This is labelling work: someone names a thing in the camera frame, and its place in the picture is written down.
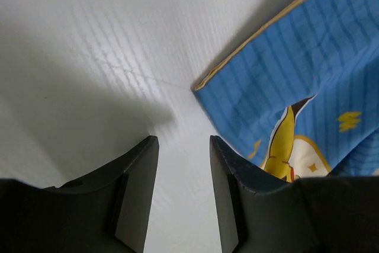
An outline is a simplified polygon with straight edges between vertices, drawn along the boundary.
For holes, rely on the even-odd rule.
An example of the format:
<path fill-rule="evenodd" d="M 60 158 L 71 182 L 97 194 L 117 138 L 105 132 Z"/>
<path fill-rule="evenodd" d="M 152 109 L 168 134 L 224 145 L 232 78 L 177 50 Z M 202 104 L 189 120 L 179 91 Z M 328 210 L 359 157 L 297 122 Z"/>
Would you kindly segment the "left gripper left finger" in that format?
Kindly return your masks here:
<path fill-rule="evenodd" d="M 148 136 L 61 187 L 1 179 L 1 251 L 143 252 L 158 156 Z"/>

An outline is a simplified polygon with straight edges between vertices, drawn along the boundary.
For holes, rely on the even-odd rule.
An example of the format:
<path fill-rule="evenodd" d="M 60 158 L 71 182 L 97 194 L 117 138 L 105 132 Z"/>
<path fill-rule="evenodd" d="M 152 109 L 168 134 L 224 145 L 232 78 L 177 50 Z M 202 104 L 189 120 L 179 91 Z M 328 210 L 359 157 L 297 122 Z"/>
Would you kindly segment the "blue yellow cartoon placemat cloth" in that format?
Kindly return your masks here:
<path fill-rule="evenodd" d="M 265 172 L 378 174 L 378 0 L 296 0 L 194 88 L 220 135 Z"/>

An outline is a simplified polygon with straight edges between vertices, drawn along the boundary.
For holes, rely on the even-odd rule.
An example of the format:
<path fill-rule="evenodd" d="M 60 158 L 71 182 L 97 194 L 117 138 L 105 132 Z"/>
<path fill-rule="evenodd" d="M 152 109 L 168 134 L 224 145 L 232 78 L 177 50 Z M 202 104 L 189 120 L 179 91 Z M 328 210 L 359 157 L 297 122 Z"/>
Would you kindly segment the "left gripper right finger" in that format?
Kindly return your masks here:
<path fill-rule="evenodd" d="M 210 137 L 223 252 L 377 252 L 378 178 L 280 180 Z"/>

